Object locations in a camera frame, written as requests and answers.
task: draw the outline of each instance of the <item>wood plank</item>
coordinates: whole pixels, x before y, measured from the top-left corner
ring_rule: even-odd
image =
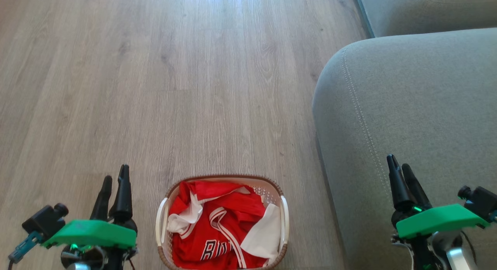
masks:
[[[89,217],[103,177],[128,163],[137,269],[165,268],[154,224],[167,189],[209,173],[281,185],[278,269],[344,268],[311,100],[325,62],[362,38],[352,0],[0,0],[3,252],[46,204]],[[60,250],[15,269],[62,269]]]

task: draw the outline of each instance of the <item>white trim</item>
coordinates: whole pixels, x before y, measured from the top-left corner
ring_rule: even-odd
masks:
[[[226,227],[222,226],[220,222],[218,222],[218,226],[221,230],[221,233],[231,242],[232,245],[234,245],[233,249],[235,250],[236,258],[238,258],[238,266],[243,269],[247,268],[247,264],[245,263],[245,258],[243,257],[242,249],[238,244],[238,241],[236,241],[236,238],[233,236],[233,234],[231,234],[231,232],[228,229],[226,229]]]
[[[216,208],[210,215],[209,215],[209,221],[212,223],[212,220],[216,217],[216,214],[221,212],[221,211],[224,211],[224,207],[219,207],[219,208]]]
[[[185,229],[184,231],[180,231],[180,232],[178,232],[178,233],[179,233],[180,235],[185,235],[185,234],[188,232],[188,230],[190,229],[190,227],[191,227],[191,224],[188,224],[188,226],[186,227],[186,229]]]
[[[197,224],[196,222],[195,222],[195,223],[193,223],[193,224],[190,224],[190,226],[188,226],[188,229],[186,230],[186,232],[185,232],[185,233],[183,233],[183,234],[180,234],[180,235],[179,235],[179,237],[180,237],[181,239],[185,239],[185,238],[187,238],[188,236],[190,236],[190,234],[193,232],[193,229],[195,228],[195,225],[196,225],[196,224]]]
[[[216,210],[218,210],[218,211],[216,212],[216,214],[214,214],[214,212],[212,212],[212,213],[211,213],[211,215],[210,215],[210,216],[212,217],[212,218],[210,218],[210,223],[211,223],[211,227],[212,227],[212,228],[214,228],[215,230],[217,230],[217,231],[221,232],[221,231],[220,231],[220,229],[219,229],[219,221],[222,219],[222,217],[224,217],[224,215],[226,215],[226,213],[227,213],[227,212],[226,212],[226,211],[224,210],[224,208],[222,208],[222,207],[219,207],[219,208],[217,208]],[[217,219],[217,218],[218,218],[218,221],[217,221],[217,223],[216,223],[216,226],[214,226],[214,225],[212,224],[212,222],[213,222],[215,219]]]

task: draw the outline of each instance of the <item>gray fabric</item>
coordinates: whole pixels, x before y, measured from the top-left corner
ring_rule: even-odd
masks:
[[[390,245],[386,156],[412,166],[434,206],[462,185],[497,192],[497,28],[373,38],[337,52],[313,101],[318,141],[352,269],[410,269]],[[481,270],[497,229],[470,229]]]
[[[374,36],[497,26],[497,0],[359,0]]]

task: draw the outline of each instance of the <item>laundry basket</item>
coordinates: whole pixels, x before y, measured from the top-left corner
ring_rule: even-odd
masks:
[[[270,265],[255,269],[268,270],[275,268],[285,256],[288,244],[288,236],[290,233],[288,205],[280,187],[273,180],[253,175],[209,175],[188,178],[183,181],[191,182],[198,180],[210,182],[230,182],[248,185],[254,189],[256,194],[264,196],[263,199],[266,203],[273,203],[279,206],[281,212],[281,238],[278,247],[278,257]],[[171,270],[184,270],[184,268],[177,267],[172,260],[172,234],[166,230],[169,208],[178,194],[179,182],[171,187],[169,189],[169,192],[167,192],[167,194],[165,195],[165,198],[162,200],[158,207],[156,217],[156,241],[158,254],[163,263]]]

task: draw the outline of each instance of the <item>white cloth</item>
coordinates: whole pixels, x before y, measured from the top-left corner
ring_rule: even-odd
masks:
[[[171,214],[167,219],[167,231],[172,233],[184,233],[190,224],[195,225],[202,215],[202,204],[197,200],[197,195],[190,192],[190,206],[179,215]]]
[[[280,236],[280,209],[269,204],[262,219],[252,226],[240,247],[253,256],[267,258],[269,265],[278,257]]]

